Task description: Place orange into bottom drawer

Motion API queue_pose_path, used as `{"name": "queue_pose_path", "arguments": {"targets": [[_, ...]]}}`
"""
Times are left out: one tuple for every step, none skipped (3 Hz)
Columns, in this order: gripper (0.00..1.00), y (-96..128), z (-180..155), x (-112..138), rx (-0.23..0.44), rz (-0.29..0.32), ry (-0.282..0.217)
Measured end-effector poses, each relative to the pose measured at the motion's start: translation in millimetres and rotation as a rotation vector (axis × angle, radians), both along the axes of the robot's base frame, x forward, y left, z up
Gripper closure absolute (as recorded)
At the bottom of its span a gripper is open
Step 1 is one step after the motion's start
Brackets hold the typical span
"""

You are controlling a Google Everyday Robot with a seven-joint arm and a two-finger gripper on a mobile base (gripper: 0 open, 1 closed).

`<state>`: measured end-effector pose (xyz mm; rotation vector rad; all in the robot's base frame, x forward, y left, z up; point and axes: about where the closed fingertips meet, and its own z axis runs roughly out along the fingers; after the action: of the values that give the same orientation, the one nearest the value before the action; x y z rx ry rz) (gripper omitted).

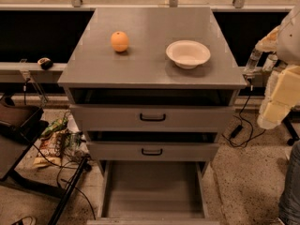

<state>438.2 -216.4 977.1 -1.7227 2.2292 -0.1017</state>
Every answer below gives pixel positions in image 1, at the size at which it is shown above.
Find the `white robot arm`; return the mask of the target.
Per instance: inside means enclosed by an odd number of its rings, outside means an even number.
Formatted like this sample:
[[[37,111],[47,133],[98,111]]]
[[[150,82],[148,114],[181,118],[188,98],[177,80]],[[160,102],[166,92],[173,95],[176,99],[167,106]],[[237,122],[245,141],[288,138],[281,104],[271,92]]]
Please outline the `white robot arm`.
[[[273,129],[300,101],[300,5],[259,40],[255,48],[260,52],[275,52],[287,65],[282,71],[271,73],[257,120],[260,128]]]

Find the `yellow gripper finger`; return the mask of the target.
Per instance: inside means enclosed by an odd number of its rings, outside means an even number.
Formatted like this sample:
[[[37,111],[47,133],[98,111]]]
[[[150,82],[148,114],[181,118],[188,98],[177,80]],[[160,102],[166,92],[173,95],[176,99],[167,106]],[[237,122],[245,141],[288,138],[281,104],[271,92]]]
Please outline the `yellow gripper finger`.
[[[275,52],[278,46],[278,26],[270,31],[265,37],[260,39],[255,49],[264,53]]]
[[[300,67],[288,65],[273,70],[267,81],[264,100],[257,123],[260,128],[273,129],[280,125],[290,110],[300,102]]]

